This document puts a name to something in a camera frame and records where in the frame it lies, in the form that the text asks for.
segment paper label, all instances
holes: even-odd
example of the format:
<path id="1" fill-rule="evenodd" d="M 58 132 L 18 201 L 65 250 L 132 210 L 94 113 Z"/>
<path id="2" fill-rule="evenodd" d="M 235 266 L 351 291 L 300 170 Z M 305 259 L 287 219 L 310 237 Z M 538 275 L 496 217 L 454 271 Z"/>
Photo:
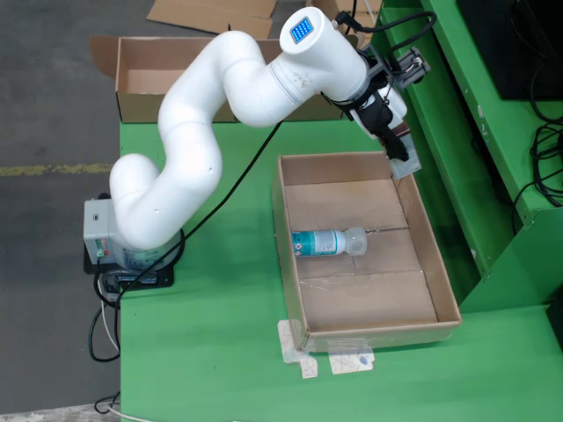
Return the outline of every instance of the paper label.
<path id="1" fill-rule="evenodd" d="M 338 250 L 338 239 L 334 230 L 297 231 L 292 236 L 296 257 L 335 255 Z"/>
<path id="2" fill-rule="evenodd" d="M 280 335 L 281 356 L 284 363 L 298 363 L 303 379 L 315 378 L 318 375 L 318 363 L 307 352 L 297 350 L 293 343 L 289 321 L 278 321 L 278 334 Z"/>
<path id="3" fill-rule="evenodd" d="M 373 350 L 360 349 L 356 353 L 328 353 L 333 374 L 370 371 L 376 360 Z"/>

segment white cable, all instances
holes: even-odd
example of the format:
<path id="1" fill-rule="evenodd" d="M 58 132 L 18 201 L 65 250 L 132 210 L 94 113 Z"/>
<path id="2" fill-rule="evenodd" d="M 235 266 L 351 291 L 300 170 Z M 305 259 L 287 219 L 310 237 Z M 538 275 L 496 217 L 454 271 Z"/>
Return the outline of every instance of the white cable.
<path id="1" fill-rule="evenodd" d="M 368 8 L 368 13 L 371 16 L 371 20 L 373 21 L 373 26 L 375 26 L 377 24 L 377 19 L 376 19 L 375 15 L 373 14 L 373 10 L 371 10 L 371 6 L 369 5 L 369 1 L 363 0 L 363 2 L 365 3 L 366 7 Z"/>
<path id="2" fill-rule="evenodd" d="M 121 413 L 120 411 L 116 411 L 115 409 L 113 409 L 112 407 L 108 407 L 107 408 L 111 413 L 117 415 L 117 416 L 121 416 L 122 418 L 128 419 L 128 420 L 136 420 L 137 422 L 153 422 L 151 420 L 148 419 L 141 419 L 141 418 L 136 418 L 134 416 L 129 416 L 126 415 L 124 413 Z"/>
<path id="3" fill-rule="evenodd" d="M 98 290 L 99 290 L 99 293 L 102 295 L 103 293 L 102 293 L 102 287 L 101 287 L 101 285 L 99 284 L 99 277 L 98 277 Z M 105 311 L 104 303 L 103 303 L 102 301 L 100 301 L 100 302 L 101 302 L 101 304 L 102 304 L 102 319 L 104 320 L 104 327 L 106 327 L 106 334 L 107 334 L 107 337 L 109 338 L 109 341 L 112 342 L 112 345 L 113 345 L 113 347 L 115 347 L 115 350 L 117 350 L 117 352 L 119 352 L 119 351 L 120 351 L 120 348 L 117 346 L 117 344 L 116 344 L 115 341 L 113 340 L 112 335 L 109 333 L 109 328 L 107 328 L 106 311 Z"/>

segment black cable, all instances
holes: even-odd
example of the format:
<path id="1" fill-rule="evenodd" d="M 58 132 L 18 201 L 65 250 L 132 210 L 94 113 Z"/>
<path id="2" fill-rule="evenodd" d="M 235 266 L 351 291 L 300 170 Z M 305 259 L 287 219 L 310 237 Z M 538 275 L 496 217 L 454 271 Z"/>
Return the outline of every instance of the black cable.
<path id="1" fill-rule="evenodd" d="M 512 9 L 510 11 L 510 23 L 512 24 L 512 29 L 514 29 L 514 32 L 516 34 L 516 36 L 520 39 L 520 41 L 524 44 L 524 46 L 526 46 L 534 55 L 536 55 L 542 62 L 542 64 L 537 68 L 536 73 L 534 73 L 533 78 L 531 78 L 531 82 L 530 82 L 530 102 L 531 102 L 531 106 L 534 109 L 534 112 L 536 113 L 536 115 L 543 121 L 547 122 L 547 123 L 560 123 L 561 121 L 563 121 L 563 116 L 560 116 L 558 118 L 551 118 L 551 117 L 547 117 L 545 114 L 543 114 L 541 112 L 541 110 L 539 109 L 539 107 L 537 106 L 536 103 L 536 98 L 534 97 L 534 85 L 536 84 L 536 79 L 537 76 L 541 73 L 541 71 L 545 68 L 545 56 L 535 47 L 533 47 L 531 45 L 531 43 L 529 41 L 527 41 L 522 34 L 520 33 L 520 31 L 518 31 L 518 28 L 516 26 L 516 23 L 514 21 L 514 16 L 515 16 L 515 6 L 516 6 L 516 2 L 513 3 L 512 5 Z"/>
<path id="2" fill-rule="evenodd" d="M 98 288 L 98 280 L 99 280 L 99 276 L 100 276 L 100 270 L 96 270 L 96 273 L 94 274 L 94 292 L 96 292 L 96 296 L 107 306 L 111 307 L 111 308 L 115 308 L 115 303 L 113 302 L 109 302 L 103 295 L 102 292 L 99 291 Z"/>
<path id="3" fill-rule="evenodd" d="M 102 313 L 102 307 L 100 307 L 98 309 L 98 312 L 96 312 L 96 315 L 94 315 L 94 318 L 91 321 L 91 325 L 90 325 L 90 330 L 88 331 L 88 353 L 90 354 L 90 357 L 100 363 L 107 363 L 107 362 L 112 362 L 114 360 L 117 360 L 120 358 L 120 354 L 117 353 L 115 356 L 112 356 L 111 358 L 99 358 L 98 356 L 96 356 L 96 354 L 94 353 L 94 349 L 92 347 L 92 338 L 94 336 L 94 329 L 96 328 L 96 323 L 99 320 L 99 316 Z"/>
<path id="4" fill-rule="evenodd" d="M 114 403 L 114 398 L 116 396 L 112 395 L 112 396 L 107 396 L 107 397 L 102 397 L 99 400 L 96 401 L 96 403 L 94 403 L 94 410 L 99 413 L 100 415 L 106 415 L 107 413 L 109 413 L 109 411 L 101 411 L 100 409 L 98 409 L 98 404 L 105 402 L 106 400 L 109 400 L 110 398 L 113 399 L 112 404 Z"/>
<path id="5" fill-rule="evenodd" d="M 555 135 L 558 135 L 558 138 L 563 136 L 563 116 L 559 118 L 550 118 L 542 113 L 542 111 L 537 106 L 536 98 L 534 96 L 534 86 L 536 84 L 537 76 L 545 67 L 545 56 L 536 48 L 532 46 L 530 42 L 528 42 L 518 31 L 516 27 L 516 23 L 514 21 L 515 16 L 515 3 L 513 4 L 511 13 L 510 13 L 510 23 L 514 29 L 516 36 L 520 39 L 520 41 L 526 46 L 534 55 L 536 55 L 541 60 L 541 65 L 537 68 L 536 72 L 534 73 L 533 78 L 531 78 L 530 82 L 530 104 L 534 113 L 538 116 L 539 119 L 545 121 L 545 124 L 538 127 L 536 129 L 536 133 L 534 135 L 534 140 L 532 142 L 532 146 L 530 148 L 530 155 L 531 155 L 531 164 L 532 164 L 532 181 L 527 183 L 520 189 L 520 192 L 516 195 L 514 202 L 512 204 L 512 214 L 511 214 L 511 221 L 512 221 L 512 230 L 516 234 L 516 227 L 515 227 L 515 214 L 516 214 L 516 203 L 522 197 L 524 191 L 529 188 L 530 186 L 534 185 L 536 190 L 544 195 L 544 197 L 555 207 L 562 207 L 563 204 L 559 202 L 558 199 L 563 198 L 563 190 L 556 189 L 546 185 L 544 182 L 548 178 L 552 178 L 563 172 L 563 168 L 557 171 L 554 171 L 547 176 L 541 176 L 541 171 L 539 169 L 540 162 L 543 160 L 547 160 L 550 158 L 554 158 L 556 156 L 563 156 L 563 142 L 559 142 L 559 139 L 556 141 L 555 145 L 548 147 L 544 150 L 540 150 L 540 145 L 550 139 L 552 139 Z M 541 137 L 544 132 L 550 132 L 550 134 L 546 135 L 545 137 Z"/>
<path id="6" fill-rule="evenodd" d="M 393 55 L 393 52 L 402 48 L 402 47 L 406 47 L 409 44 L 412 44 L 418 38 L 420 38 L 422 35 L 424 35 L 428 31 L 430 31 L 430 29 L 432 29 L 432 26 L 434 26 L 434 24 L 436 23 L 436 20 L 438 19 L 437 15 L 433 11 L 419 11 L 418 13 L 414 13 L 414 14 L 409 15 L 409 16 L 404 16 L 401 19 L 394 20 L 393 22 L 390 22 L 389 24 L 376 26 L 374 28 L 367 27 L 367 26 L 358 26 L 358 27 L 355 26 L 354 30 L 357 33 L 380 33 L 382 31 L 387 31 L 388 29 L 391 29 L 394 26 L 401 25 L 401 24 L 404 24 L 405 22 L 408 22 L 408 21 L 413 20 L 413 19 L 418 19 L 418 18 L 430 18 L 430 20 L 415 35 L 407 38 L 404 41 L 401 41 L 399 44 L 395 44 L 394 46 L 391 46 L 391 48 L 389 49 L 389 52 L 388 52 L 387 55 L 389 56 L 389 59 L 391 60 L 391 64 L 394 63 L 395 67 L 397 67 L 398 66 L 398 64 L 396 63 L 397 59 Z"/>
<path id="7" fill-rule="evenodd" d="M 545 68 L 545 62 L 543 62 L 541 64 L 541 66 L 539 66 L 539 68 L 537 68 L 536 73 L 534 73 L 534 77 L 531 78 L 531 83 L 530 83 L 530 103 L 532 108 L 534 109 L 534 112 L 536 113 L 536 115 L 543 121 L 547 122 L 547 123 L 560 123 L 563 121 L 563 116 L 560 116 L 556 119 L 552 118 L 552 117 L 547 117 L 545 114 L 543 114 L 541 112 L 541 110 L 539 109 L 539 107 L 537 106 L 536 103 L 536 98 L 534 97 L 534 84 L 536 83 L 536 78 L 537 75 L 539 75 L 539 73 Z"/>
<path id="8" fill-rule="evenodd" d="M 225 195 L 225 197 L 223 198 L 223 200 L 221 202 L 219 202 L 219 204 L 213 208 L 213 210 L 211 210 L 200 222 L 197 223 L 197 225 L 190 230 L 190 232 L 183 236 L 172 248 L 170 248 L 162 257 L 160 257 L 159 259 L 157 259 L 151 266 L 149 266 L 147 269 L 145 269 L 144 271 L 142 271 L 134 280 L 133 282 L 131 282 L 130 284 L 128 284 L 125 288 L 123 288 L 123 290 L 121 290 L 120 294 L 117 296 L 117 299 L 115 300 L 115 319 L 113 321 L 113 332 L 114 332 L 114 337 L 115 337 L 115 342 L 117 344 L 117 347 L 119 349 L 121 349 L 121 344 L 120 344 L 120 337 L 119 337 L 119 329 L 118 329 L 118 315 L 119 315 L 119 308 L 120 308 L 120 303 L 121 303 L 121 298 L 123 297 L 123 295 L 125 294 L 125 292 L 127 292 L 130 288 L 132 288 L 136 283 L 139 282 L 139 280 L 143 277 L 143 275 L 145 275 L 146 273 L 148 273 L 150 270 L 152 270 L 155 266 L 157 266 L 158 264 L 160 264 L 164 259 L 166 259 L 166 257 L 168 257 L 168 255 L 170 255 L 171 253 L 173 253 L 177 248 L 179 248 L 182 244 L 184 244 L 186 242 L 187 239 L 189 239 L 197 230 L 200 229 L 200 227 L 205 224 L 207 222 L 207 220 L 209 220 L 217 211 L 219 211 L 219 209 L 221 209 L 221 207 L 223 205 L 225 205 L 225 203 L 227 202 L 227 200 L 229 200 L 229 198 L 232 196 L 232 194 L 237 190 L 238 186 L 241 184 L 241 182 L 243 181 L 243 179 L 246 177 L 246 175 L 248 174 L 248 172 L 252 169 L 252 167 L 254 166 L 254 164 L 256 163 L 256 161 L 258 160 L 258 158 L 260 158 L 260 155 L 262 154 L 262 152 L 264 151 L 264 149 L 266 148 L 266 146 L 270 143 L 270 141 L 272 140 L 272 138 L 274 137 L 275 133 L 278 131 L 278 129 L 280 128 L 280 126 L 282 125 L 283 120 L 281 122 L 279 122 L 277 125 L 275 125 L 274 129 L 272 129 L 272 132 L 270 132 L 270 135 L 267 136 L 266 140 L 262 143 L 262 145 L 260 146 L 260 148 L 258 149 L 258 152 L 254 155 L 254 158 L 252 159 L 252 161 L 246 166 L 245 170 L 243 171 L 243 173 L 240 175 L 240 177 L 238 178 L 237 182 L 235 182 L 235 184 L 233 185 L 233 187 L 229 190 L 229 192 Z"/>
<path id="9" fill-rule="evenodd" d="M 120 396 L 121 391 L 118 391 L 116 394 L 114 394 L 113 396 L 108 396 L 108 397 L 102 397 L 99 400 L 96 401 L 96 403 L 94 403 L 94 410 L 99 413 L 100 415 L 106 415 L 107 413 L 109 413 L 109 411 L 101 411 L 100 409 L 98 409 L 98 404 L 105 402 L 106 400 L 109 400 L 110 398 L 112 399 L 112 402 L 108 405 L 108 407 L 113 407 L 113 405 L 115 404 L 115 401 L 117 400 L 117 397 Z"/>
<path id="10" fill-rule="evenodd" d="M 352 18 L 355 18 L 355 9 L 358 5 L 358 0 L 354 0 L 354 5 L 352 6 Z M 350 26 L 346 29 L 345 35 L 348 35 L 350 33 Z"/>

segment green table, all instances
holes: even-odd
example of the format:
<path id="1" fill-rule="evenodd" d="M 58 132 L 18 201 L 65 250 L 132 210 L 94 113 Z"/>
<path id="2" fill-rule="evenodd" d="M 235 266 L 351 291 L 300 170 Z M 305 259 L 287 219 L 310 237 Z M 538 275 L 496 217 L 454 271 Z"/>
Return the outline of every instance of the green table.
<path id="1" fill-rule="evenodd" d="M 188 229 L 225 195 L 268 132 L 216 125 L 223 180 Z M 237 193 L 186 245 L 174 286 L 124 296 L 124 412 L 156 421 L 243 422 L 496 422 L 563 413 L 563 355 L 541 307 L 465 314 L 440 345 L 376 351 L 372 372 L 332 375 L 320 354 L 318 378 L 303 380 L 298 366 L 282 362 L 277 321 L 287 313 L 270 199 L 275 159 L 376 147 L 347 121 L 282 125 Z M 130 152 L 163 164 L 156 125 L 121 125 L 121 153 Z M 417 174 L 423 199 L 443 190 L 434 171 L 428 165 Z M 431 219 L 447 221 L 451 210 L 430 202 Z M 443 240 L 451 277 L 463 265 L 451 238 Z"/>

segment concrete floor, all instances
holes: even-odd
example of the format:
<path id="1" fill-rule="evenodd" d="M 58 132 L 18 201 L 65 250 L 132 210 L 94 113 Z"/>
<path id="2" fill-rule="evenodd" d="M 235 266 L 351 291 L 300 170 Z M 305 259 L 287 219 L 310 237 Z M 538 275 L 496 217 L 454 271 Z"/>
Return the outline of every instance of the concrete floor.
<path id="1" fill-rule="evenodd" d="M 82 272 L 83 204 L 108 190 L 119 151 L 113 81 L 88 38 L 205 35 L 147 21 L 152 2 L 0 0 L 0 414 L 119 389 L 119 362 L 91 361 L 86 344 L 99 301 Z M 303 3 L 280 0 L 271 37 Z M 52 167 L 77 164 L 108 165 Z"/>

